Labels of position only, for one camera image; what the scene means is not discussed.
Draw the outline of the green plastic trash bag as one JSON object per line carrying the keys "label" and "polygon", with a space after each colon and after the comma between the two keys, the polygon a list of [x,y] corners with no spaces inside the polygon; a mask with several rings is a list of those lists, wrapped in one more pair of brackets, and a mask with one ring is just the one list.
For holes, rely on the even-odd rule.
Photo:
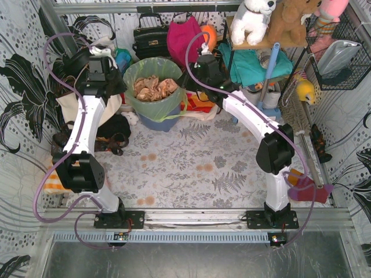
{"label": "green plastic trash bag", "polygon": [[181,69],[169,59],[145,58],[131,65],[123,75],[127,86],[125,103],[138,114],[154,122],[163,122],[181,116],[177,112],[187,103],[187,95],[176,81]]}

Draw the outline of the blue plastic trash bin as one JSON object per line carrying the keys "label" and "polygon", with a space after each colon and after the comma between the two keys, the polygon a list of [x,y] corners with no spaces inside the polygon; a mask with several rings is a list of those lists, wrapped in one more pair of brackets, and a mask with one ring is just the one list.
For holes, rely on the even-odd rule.
{"label": "blue plastic trash bin", "polygon": [[181,116],[181,103],[157,101],[153,104],[146,104],[139,111],[136,111],[142,124],[153,131],[169,132],[179,121]]}

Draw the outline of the blue floor mop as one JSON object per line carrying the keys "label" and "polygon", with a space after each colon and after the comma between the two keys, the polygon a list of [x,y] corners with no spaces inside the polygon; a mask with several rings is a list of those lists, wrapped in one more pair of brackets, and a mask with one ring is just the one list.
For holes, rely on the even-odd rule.
{"label": "blue floor mop", "polygon": [[242,86],[239,87],[239,90],[242,92],[242,94],[247,98],[252,104],[256,106],[258,110],[260,110],[264,115],[271,118],[272,120],[280,120],[281,118],[281,111],[279,108],[264,108],[264,97],[268,93],[268,82],[271,79],[272,72],[275,67],[275,62],[277,60],[277,56],[280,49],[280,43],[275,42],[272,47],[271,56],[269,59],[268,67],[265,73],[265,80],[263,82],[263,88],[260,90],[260,97],[257,99],[257,102],[254,103],[252,101],[252,98],[250,97],[250,93],[248,93],[247,90],[245,90]]}

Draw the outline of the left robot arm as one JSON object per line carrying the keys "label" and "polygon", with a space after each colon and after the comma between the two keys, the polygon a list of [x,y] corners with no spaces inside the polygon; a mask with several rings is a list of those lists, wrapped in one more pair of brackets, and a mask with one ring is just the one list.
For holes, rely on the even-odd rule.
{"label": "left robot arm", "polygon": [[90,56],[88,64],[88,78],[78,90],[78,112],[71,135],[63,151],[53,157],[53,164],[63,187],[96,205],[96,228],[131,229],[133,221],[122,200],[108,188],[105,171],[94,157],[99,122],[110,97],[107,87],[119,78],[119,71],[109,56]]}

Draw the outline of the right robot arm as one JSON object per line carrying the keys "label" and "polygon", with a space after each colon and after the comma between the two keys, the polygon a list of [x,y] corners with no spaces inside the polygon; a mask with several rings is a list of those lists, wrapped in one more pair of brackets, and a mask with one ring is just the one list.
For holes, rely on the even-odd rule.
{"label": "right robot arm", "polygon": [[290,207],[285,174],[294,157],[293,129],[265,116],[219,70],[214,55],[204,54],[194,63],[186,63],[186,73],[180,79],[185,89],[205,92],[219,108],[237,118],[259,143],[256,162],[265,172],[267,196],[263,210],[246,214],[250,229],[297,229],[296,212]]}

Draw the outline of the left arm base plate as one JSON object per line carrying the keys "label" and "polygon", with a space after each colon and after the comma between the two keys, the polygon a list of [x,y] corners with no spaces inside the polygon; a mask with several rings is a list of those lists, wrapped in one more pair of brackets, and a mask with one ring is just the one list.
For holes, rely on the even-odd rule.
{"label": "left arm base plate", "polygon": [[98,214],[93,226],[97,229],[143,229],[145,211],[125,211],[124,216],[119,212]]}

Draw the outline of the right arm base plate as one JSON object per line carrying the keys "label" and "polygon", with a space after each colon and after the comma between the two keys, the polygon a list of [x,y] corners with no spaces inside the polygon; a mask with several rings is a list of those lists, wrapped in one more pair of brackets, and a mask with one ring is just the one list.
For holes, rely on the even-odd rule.
{"label": "right arm base plate", "polygon": [[247,211],[246,222],[249,229],[298,229],[299,222],[295,211],[275,218],[267,216],[263,211]]}

